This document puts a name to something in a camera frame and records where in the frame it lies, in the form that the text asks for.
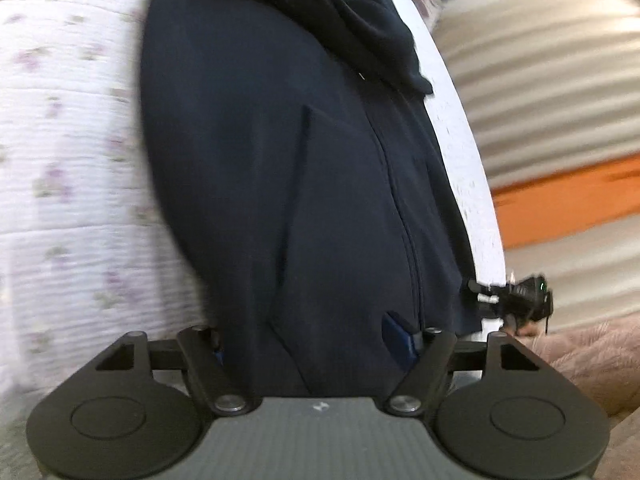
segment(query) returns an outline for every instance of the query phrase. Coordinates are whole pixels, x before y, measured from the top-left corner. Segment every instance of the gray gripper base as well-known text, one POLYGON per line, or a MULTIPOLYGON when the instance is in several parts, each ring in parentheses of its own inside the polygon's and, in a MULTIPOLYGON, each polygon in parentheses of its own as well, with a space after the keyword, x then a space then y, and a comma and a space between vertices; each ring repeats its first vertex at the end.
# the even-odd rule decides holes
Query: gray gripper base
POLYGON ((448 458, 420 422, 385 415, 370 399, 265 399, 249 415, 217 420, 151 478, 487 480, 448 458))

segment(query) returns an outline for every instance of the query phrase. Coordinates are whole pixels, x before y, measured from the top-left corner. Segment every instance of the hand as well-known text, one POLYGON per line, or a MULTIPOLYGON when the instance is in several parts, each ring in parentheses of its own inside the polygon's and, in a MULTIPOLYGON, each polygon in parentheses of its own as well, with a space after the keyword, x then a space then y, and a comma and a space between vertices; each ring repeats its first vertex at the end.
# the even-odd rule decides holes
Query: hand
POLYGON ((537 335, 540 335, 540 327, 538 326, 537 323, 534 323, 533 321, 528 321, 525 326, 520 327, 515 333, 511 328, 504 325, 500 330, 502 330, 503 332, 506 332, 511 336, 515 335, 518 337, 535 337, 537 335))

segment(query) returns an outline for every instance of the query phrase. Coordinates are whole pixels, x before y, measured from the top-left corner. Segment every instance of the black circular cover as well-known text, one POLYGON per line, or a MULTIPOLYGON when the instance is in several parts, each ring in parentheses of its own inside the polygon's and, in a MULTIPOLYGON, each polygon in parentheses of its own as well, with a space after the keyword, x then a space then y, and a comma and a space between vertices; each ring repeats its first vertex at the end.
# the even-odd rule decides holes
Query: black circular cover
POLYGON ((554 372, 497 373, 446 397, 435 428, 457 460, 491 478, 591 472, 609 439, 602 410, 554 372))
POLYGON ((60 387, 31 413, 29 445, 49 472, 82 480, 143 478, 193 447, 200 420, 188 397, 151 378, 109 376, 60 387))

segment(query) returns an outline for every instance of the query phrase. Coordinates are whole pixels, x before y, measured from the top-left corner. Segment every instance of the white logo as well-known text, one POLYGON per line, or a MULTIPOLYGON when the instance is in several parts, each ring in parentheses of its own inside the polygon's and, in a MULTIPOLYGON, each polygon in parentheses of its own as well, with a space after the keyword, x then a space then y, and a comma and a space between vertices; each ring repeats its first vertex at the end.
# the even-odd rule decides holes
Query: white logo
POLYGON ((326 402, 322 401, 314 404, 313 409, 316 410, 316 412, 322 413, 329 409, 329 405, 326 402))

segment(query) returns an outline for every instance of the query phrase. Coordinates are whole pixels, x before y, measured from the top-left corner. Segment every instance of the brown blanket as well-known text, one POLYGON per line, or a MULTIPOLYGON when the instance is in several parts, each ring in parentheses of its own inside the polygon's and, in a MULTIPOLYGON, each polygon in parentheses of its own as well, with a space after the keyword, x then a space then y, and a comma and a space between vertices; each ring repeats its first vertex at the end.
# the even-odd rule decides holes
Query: brown blanket
POLYGON ((640 480, 640 315, 523 343, 609 415, 611 440, 596 480, 640 480))

